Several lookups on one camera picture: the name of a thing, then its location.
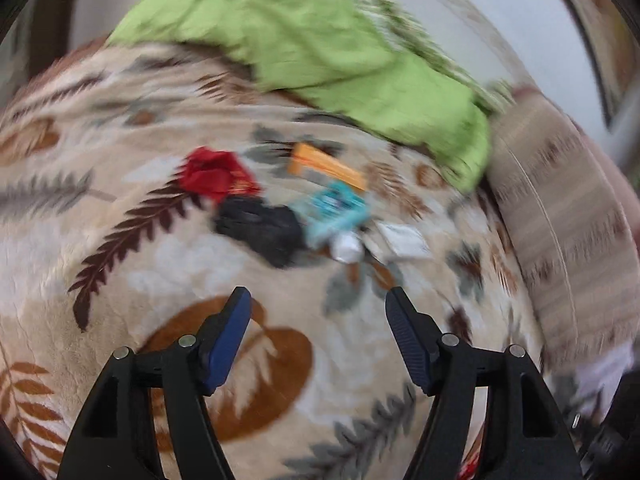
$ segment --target beige cushion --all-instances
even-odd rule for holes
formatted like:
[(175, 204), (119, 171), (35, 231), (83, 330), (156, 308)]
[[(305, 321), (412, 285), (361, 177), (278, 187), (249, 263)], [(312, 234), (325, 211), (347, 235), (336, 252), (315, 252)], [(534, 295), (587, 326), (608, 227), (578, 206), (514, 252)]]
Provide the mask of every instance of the beige cushion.
[(574, 124), (540, 94), (493, 124), (488, 168), (551, 370), (638, 332), (640, 266), (620, 202)]
[(640, 200), (638, 200), (636, 192), (622, 174), (620, 168), (602, 151), (601, 147), (593, 139), (585, 136), (583, 140), (613, 188), (613, 193), (622, 206), (622, 211), (625, 213), (626, 221), (629, 224), (637, 247), (638, 242), (640, 242)]

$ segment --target brown leaf print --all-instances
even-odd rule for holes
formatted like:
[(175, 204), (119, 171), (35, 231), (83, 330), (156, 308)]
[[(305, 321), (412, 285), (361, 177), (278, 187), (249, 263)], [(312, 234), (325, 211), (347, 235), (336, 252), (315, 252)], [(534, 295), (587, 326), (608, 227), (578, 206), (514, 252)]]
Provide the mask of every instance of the brown leaf print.
[[(9, 431), (16, 439), (19, 433), (24, 435), (21, 446), (25, 457), (43, 476), (52, 478), (49, 472), (55, 473), (58, 470), (58, 463), (62, 459), (62, 450), (66, 445), (66, 440), (52, 429), (43, 426), (41, 422), (57, 422), (63, 420), (62, 416), (39, 402), (18, 401), (15, 398), (16, 391), (28, 396), (52, 394), (52, 390), (38, 380), (39, 375), (48, 373), (45, 368), (26, 362), (16, 362), (9, 369), (0, 372), (0, 390), (5, 388), (0, 404), (2, 404), (2, 418), (4, 419), (11, 410), (11, 405), (15, 406), (15, 415), (7, 424)], [(14, 374), (19, 377), (17, 380), (12, 377)]]
[(32, 364), (32, 363), (23, 363), (23, 362), (16, 362), (14, 364), (11, 365), (11, 370), (14, 372), (20, 372), (21, 374), (30, 374), (30, 375), (37, 375), (37, 374), (48, 374), (49, 372), (47, 370), (45, 370), (43, 367)]
[(391, 271), (379, 261), (373, 260), (370, 265), (374, 271), (373, 279), (382, 290), (389, 291), (398, 285)]
[(500, 243), (502, 244), (502, 249), (504, 250), (504, 254), (513, 253), (513, 243), (511, 243), (511, 237), (507, 232), (507, 228), (500, 221), (495, 223), (495, 230), (500, 237)]
[(47, 458), (55, 460), (58, 463), (62, 461), (62, 451), (59, 451), (53, 447), (44, 446), (43, 444), (39, 444), (37, 442), (32, 442), (32, 446)]
[(167, 431), (156, 431), (156, 442), (160, 453), (171, 453), (174, 451), (174, 444), (171, 442), (171, 435)]
[(104, 243), (94, 254), (82, 261), (84, 269), (76, 276), (76, 282), (69, 292), (80, 289), (74, 301), (73, 311), (78, 327), (83, 332), (89, 324), (91, 295), (98, 294), (101, 285), (107, 281), (107, 275), (117, 262), (121, 262), (130, 251), (138, 252), (142, 238), (154, 240), (156, 225), (170, 232), (174, 214), (185, 218), (184, 203), (191, 200), (196, 207), (202, 208), (200, 198), (179, 187), (178, 179), (169, 181), (164, 187), (148, 193), (150, 196), (140, 203), (140, 207), (125, 213), (130, 218), (119, 223), (113, 232), (104, 237)]
[(347, 265), (347, 279), (353, 286), (358, 286), (360, 281), (360, 264), (348, 264)]
[[(227, 299), (228, 296), (217, 296), (188, 306), (157, 330), (140, 351), (165, 348), (180, 336), (196, 332), (208, 316), (222, 310)], [(253, 336), (245, 336), (246, 340), (242, 342), (227, 383), (214, 394), (214, 397), (218, 396), (217, 403), (213, 398), (207, 399), (209, 416), (220, 442), (246, 437), (273, 424), (300, 396), (311, 373), (313, 354), (306, 336), (290, 328), (270, 328), (266, 325), (266, 318), (264, 307), (252, 298), (251, 320), (259, 330)], [(252, 360), (253, 349), (263, 343), (272, 348), (271, 352), (264, 354), (267, 378), (257, 370)], [(249, 360), (247, 366), (243, 365), (245, 359)], [(236, 392), (229, 383), (241, 367), (247, 373), (256, 374), (254, 380), (257, 382), (246, 405), (238, 410)], [(242, 384), (246, 383), (246, 378), (241, 380)], [(160, 397), (161, 393), (152, 393), (156, 423), (164, 417), (164, 399), (160, 402)], [(172, 450), (171, 439), (165, 429), (159, 429), (157, 441), (161, 452)]]
[(33, 446), (31, 445), (31, 439), (27, 439), (22, 443), (22, 451), (24, 452), (24, 457), (27, 459), (27, 462), (33, 464)]
[(447, 181), (438, 173), (435, 168), (420, 162), (414, 167), (415, 183), (427, 189), (443, 189), (447, 187)]
[(395, 142), (389, 143), (389, 153), (391, 153), (391, 155), (395, 160), (400, 160), (401, 150), (402, 150), (402, 146), (400, 144), (396, 144)]
[(223, 72), (217, 75), (204, 75), (197, 80), (198, 93), (214, 102), (231, 102), (234, 105), (253, 105), (260, 94), (254, 86), (239, 77)]
[(53, 462), (40, 462), (40, 468), (38, 469), (43, 475), (45, 474), (43, 469), (48, 469), (53, 474), (57, 475), (58, 470), (60, 469), (60, 464), (54, 464)]
[(447, 319), (449, 331), (457, 335), (462, 341), (466, 341), (471, 345), (471, 322), (462, 306), (453, 307), (453, 313)]
[(62, 420), (62, 417), (42, 404), (34, 402), (18, 402), (18, 406), (27, 414), (38, 420)]
[(54, 444), (60, 444), (60, 446), (64, 446), (66, 444), (66, 440), (62, 437), (58, 436), (51, 430), (48, 430), (44, 426), (39, 425), (37, 422), (33, 422), (25, 418), (22, 423), (29, 429), (34, 435), (39, 436), (40, 438), (47, 440), (48, 442), (52, 442)]
[(14, 383), (14, 388), (29, 395), (48, 395), (53, 393), (53, 391), (47, 388), (44, 384), (32, 381), (31, 379), (21, 379), (20, 381), (16, 381)]
[(9, 431), (13, 436), (18, 434), (18, 428), (20, 428), (20, 419), (18, 418), (17, 415), (11, 419), (7, 427), (9, 428)]
[(504, 291), (511, 297), (518, 292), (518, 280), (502, 259), (502, 254), (495, 244), (491, 246), (491, 265), (498, 275), (498, 280)]
[(371, 162), (365, 166), (364, 173), (371, 190), (387, 202), (396, 204), (401, 215), (418, 219), (432, 212), (419, 196), (406, 188), (392, 165)]
[(0, 166), (8, 166), (31, 153), (48, 150), (60, 140), (53, 119), (36, 119), (0, 142)]
[(127, 119), (127, 126), (147, 126), (156, 122), (158, 115), (150, 110), (139, 110)]
[(11, 407), (11, 387), (8, 386), (0, 399), (0, 415), (5, 418)]
[(458, 276), (458, 290), (463, 298), (473, 296), (480, 303), (484, 298), (480, 244), (462, 242), (459, 251), (449, 251), (446, 256), (449, 269)]
[(56, 90), (46, 97), (25, 105), (22, 108), (17, 109), (15, 112), (8, 114), (6, 118), (2, 120), (2, 123), (0, 123), (0, 130), (6, 126), (7, 123), (15, 123), (25, 115), (34, 113), (47, 105), (58, 103), (64, 99), (78, 95), (80, 92), (93, 88), (104, 81), (104, 79), (105, 76), (103, 74), (89, 75), (77, 83), (73, 83), (66, 88)]

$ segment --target green cloth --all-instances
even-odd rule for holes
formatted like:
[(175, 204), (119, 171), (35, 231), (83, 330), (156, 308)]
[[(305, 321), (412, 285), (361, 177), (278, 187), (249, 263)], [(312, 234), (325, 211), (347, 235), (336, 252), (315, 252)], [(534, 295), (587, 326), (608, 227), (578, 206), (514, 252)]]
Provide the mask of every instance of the green cloth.
[(474, 92), (392, 45), (355, 0), (142, 0), (110, 37), (140, 41), (220, 45), (254, 67), (263, 91), (289, 89), (381, 136), (426, 144), (462, 192), (487, 163)]

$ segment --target fleece blanket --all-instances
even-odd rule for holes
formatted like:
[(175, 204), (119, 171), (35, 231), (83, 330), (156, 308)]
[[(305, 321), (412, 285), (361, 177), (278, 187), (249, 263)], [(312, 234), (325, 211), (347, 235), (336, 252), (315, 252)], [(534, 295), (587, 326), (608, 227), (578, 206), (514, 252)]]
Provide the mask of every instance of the fleece blanket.
[[(193, 333), (237, 285), (254, 298), (251, 321), (207, 409), (239, 480), (402, 478), (431, 399), (386, 322), (392, 286), (443, 332), (494, 350), (518, 343), (539, 359), (504, 226), (427, 156), (261, 94), (211, 53), (145, 44), (79, 58), (0, 118), (0, 415), (46, 478), (113, 350)], [(289, 203), (318, 190), (286, 172), (299, 140), (330, 144), (361, 171), (374, 216), (415, 226), (431, 256), (347, 266), (319, 251), (273, 269), (211, 231), (210, 204), (167, 186), (207, 146), (235, 152), (268, 202)], [(152, 399), (164, 471), (177, 479), (161, 392)], [(485, 402), (478, 390), (470, 460)]]

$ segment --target small object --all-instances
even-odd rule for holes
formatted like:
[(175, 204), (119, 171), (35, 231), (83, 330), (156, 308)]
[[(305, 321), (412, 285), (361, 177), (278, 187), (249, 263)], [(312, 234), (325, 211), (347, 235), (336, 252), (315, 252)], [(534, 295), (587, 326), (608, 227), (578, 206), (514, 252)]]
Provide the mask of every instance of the small object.
[(183, 335), (180, 339), (178, 339), (178, 345), (180, 345), (182, 348), (193, 346), (195, 342), (196, 336), (191, 334)]
[(289, 173), (320, 186), (329, 186), (332, 180), (340, 180), (358, 191), (367, 190), (366, 180), (359, 171), (304, 142), (297, 143), (293, 150)]
[(458, 346), (460, 339), (455, 334), (445, 334), (442, 336), (442, 342), (447, 346)]
[(364, 248), (354, 231), (338, 233), (329, 241), (331, 257), (342, 264), (354, 264), (364, 258)]
[(393, 251), (396, 259), (429, 258), (431, 251), (422, 234), (411, 225), (376, 222), (376, 227)]
[(116, 359), (124, 359), (128, 355), (129, 349), (126, 346), (121, 346), (113, 351), (113, 357)]
[(315, 195), (290, 204), (303, 225), (307, 247), (318, 250), (341, 231), (350, 231), (369, 219), (369, 207), (344, 182), (334, 180)]
[(254, 176), (233, 152), (214, 152), (204, 146), (187, 156), (179, 173), (180, 187), (220, 204), (227, 195), (257, 195), (261, 192)]
[(524, 357), (527, 354), (525, 349), (520, 345), (511, 345), (509, 347), (509, 353), (514, 357)]
[(214, 227), (221, 235), (246, 242), (277, 269), (289, 265), (305, 245), (302, 226), (293, 211), (287, 206), (265, 206), (258, 197), (227, 197), (218, 208)]
[(374, 227), (362, 236), (362, 241), (372, 256), (382, 264), (431, 256), (420, 231), (405, 224), (375, 222)]

